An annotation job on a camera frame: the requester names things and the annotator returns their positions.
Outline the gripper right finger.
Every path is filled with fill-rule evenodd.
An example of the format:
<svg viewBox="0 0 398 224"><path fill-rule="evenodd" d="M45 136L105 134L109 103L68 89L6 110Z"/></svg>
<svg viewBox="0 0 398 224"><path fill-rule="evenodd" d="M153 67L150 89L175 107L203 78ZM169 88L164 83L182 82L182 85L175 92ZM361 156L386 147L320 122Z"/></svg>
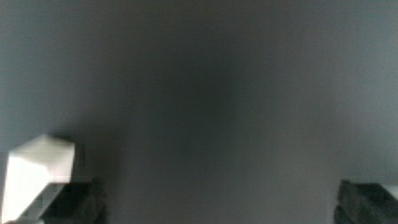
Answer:
<svg viewBox="0 0 398 224"><path fill-rule="evenodd" d="M342 181L334 224L398 224L398 185Z"/></svg>

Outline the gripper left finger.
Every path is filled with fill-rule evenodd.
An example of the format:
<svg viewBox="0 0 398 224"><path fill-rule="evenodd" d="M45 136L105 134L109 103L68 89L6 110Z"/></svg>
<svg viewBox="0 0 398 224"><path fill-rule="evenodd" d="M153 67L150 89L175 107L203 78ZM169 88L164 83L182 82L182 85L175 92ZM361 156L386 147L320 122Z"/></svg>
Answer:
<svg viewBox="0 0 398 224"><path fill-rule="evenodd" d="M56 198L41 215L45 224L107 224L102 181L50 184L47 189L56 192Z"/></svg>

